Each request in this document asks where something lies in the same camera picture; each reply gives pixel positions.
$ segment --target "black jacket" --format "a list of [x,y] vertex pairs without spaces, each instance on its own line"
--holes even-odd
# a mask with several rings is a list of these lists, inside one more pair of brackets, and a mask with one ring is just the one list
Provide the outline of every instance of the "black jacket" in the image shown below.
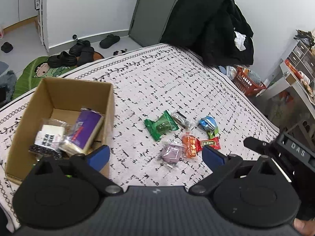
[[[246,35],[246,50],[235,46],[235,31]],[[253,32],[234,0],[178,0],[160,42],[188,47],[205,65],[252,65]]]

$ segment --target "red plastic basket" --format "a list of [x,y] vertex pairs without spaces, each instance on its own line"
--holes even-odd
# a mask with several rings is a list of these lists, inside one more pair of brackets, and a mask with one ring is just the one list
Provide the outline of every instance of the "red plastic basket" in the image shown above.
[[261,86],[256,85],[250,78],[247,77],[246,74],[243,73],[242,67],[237,68],[237,75],[234,78],[233,83],[247,97],[255,96],[261,90],[265,90],[267,88],[262,82],[260,82]]

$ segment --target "green mat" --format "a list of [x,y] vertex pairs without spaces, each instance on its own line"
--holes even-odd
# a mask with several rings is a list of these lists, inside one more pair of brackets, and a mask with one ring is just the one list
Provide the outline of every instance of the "green mat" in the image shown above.
[[50,68],[47,64],[48,58],[48,56],[41,56],[28,64],[15,84],[15,91],[12,99],[15,99],[37,87],[42,78],[57,77],[76,68],[75,66]]

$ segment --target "brown box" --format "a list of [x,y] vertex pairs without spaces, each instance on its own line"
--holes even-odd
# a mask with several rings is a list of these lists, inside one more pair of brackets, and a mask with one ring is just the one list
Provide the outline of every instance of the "brown box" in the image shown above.
[[[82,107],[104,116],[104,123],[92,144],[107,144],[114,123],[114,94],[111,83],[48,77],[41,80],[14,135],[7,158],[7,178],[21,184],[37,161],[28,149],[34,143],[42,118],[74,124]],[[101,173],[108,177],[108,164]]]

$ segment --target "patterned tablecloth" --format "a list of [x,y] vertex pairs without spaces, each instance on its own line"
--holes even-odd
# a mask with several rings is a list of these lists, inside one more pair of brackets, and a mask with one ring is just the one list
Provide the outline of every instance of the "patterned tablecloth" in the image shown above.
[[[62,77],[113,84],[116,111],[110,144],[110,178],[124,189],[128,185],[189,188],[211,173],[201,156],[180,160],[178,169],[169,170],[163,165],[160,159],[163,141],[180,141],[183,129],[172,131],[157,143],[143,121],[157,119],[164,110],[178,110],[194,123],[211,114],[220,128],[221,152],[235,153],[243,159],[258,158],[258,154],[243,146],[244,138],[254,136],[269,142],[278,134],[225,75],[204,67],[189,51],[167,44],[98,60]],[[18,186],[6,179],[4,167],[12,138],[33,92],[0,111],[0,204],[15,228],[19,223],[12,208],[12,196]],[[192,134],[200,140],[207,139],[198,127],[192,129]]]

